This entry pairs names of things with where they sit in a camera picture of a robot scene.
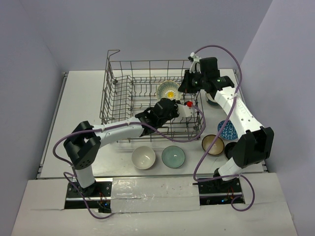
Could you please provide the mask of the yellow dotted bowl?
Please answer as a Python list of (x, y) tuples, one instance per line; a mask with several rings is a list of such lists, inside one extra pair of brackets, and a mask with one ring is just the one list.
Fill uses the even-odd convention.
[(157, 100), (160, 101), (162, 98), (170, 100), (181, 100), (182, 93), (178, 91), (179, 85), (174, 81), (164, 81), (161, 83), (156, 90)]

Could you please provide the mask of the dark teal white bowl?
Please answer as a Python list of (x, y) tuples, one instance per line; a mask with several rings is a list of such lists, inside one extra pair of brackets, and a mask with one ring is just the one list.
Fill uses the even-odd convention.
[(211, 97), (209, 93), (205, 93), (206, 102), (211, 106), (218, 106), (219, 104)]

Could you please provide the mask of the blue inside red patterned bowl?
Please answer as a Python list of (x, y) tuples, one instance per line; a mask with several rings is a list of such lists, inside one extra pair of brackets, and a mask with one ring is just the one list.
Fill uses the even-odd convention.
[(222, 130), (220, 136), (223, 139), (229, 140), (229, 141), (238, 139), (237, 131), (230, 120), (227, 122), (226, 126)]

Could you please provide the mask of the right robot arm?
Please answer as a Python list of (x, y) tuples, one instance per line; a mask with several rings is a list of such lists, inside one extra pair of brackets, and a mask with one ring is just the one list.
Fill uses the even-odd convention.
[(230, 159), (216, 173), (214, 188), (225, 192), (232, 179), (243, 172), (243, 169), (252, 164), (258, 164), (270, 157), (274, 139), (271, 127), (264, 127), (238, 97), (237, 87), (228, 76), (220, 76), (219, 72), (206, 73), (184, 72), (183, 81), (179, 87), (182, 93), (206, 91), (218, 103), (233, 124), (238, 142), (229, 151)]

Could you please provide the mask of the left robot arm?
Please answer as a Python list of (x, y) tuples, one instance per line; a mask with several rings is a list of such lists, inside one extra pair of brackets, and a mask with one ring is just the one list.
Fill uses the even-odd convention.
[(95, 192), (92, 164), (100, 148), (119, 140), (156, 133), (165, 123), (179, 116), (179, 105), (178, 100), (163, 98), (155, 106), (124, 121), (107, 125), (91, 125), (88, 121), (79, 123), (63, 143), (79, 184), (78, 190), (85, 196)]

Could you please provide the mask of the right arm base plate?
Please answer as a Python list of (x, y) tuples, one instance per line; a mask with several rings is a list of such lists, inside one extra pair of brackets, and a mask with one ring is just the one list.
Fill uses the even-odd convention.
[(243, 192), (238, 178), (229, 181), (221, 179), (205, 182), (194, 182), (198, 187), (201, 206), (243, 204)]

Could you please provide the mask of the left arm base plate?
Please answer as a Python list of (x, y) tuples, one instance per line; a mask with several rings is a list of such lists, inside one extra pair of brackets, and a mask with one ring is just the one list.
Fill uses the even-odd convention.
[(98, 213), (111, 213), (111, 181), (95, 181), (94, 184), (86, 189), (81, 188), (77, 183), (67, 185), (65, 197), (65, 209), (86, 209), (86, 204), (81, 196), (85, 197), (90, 209), (95, 209)]

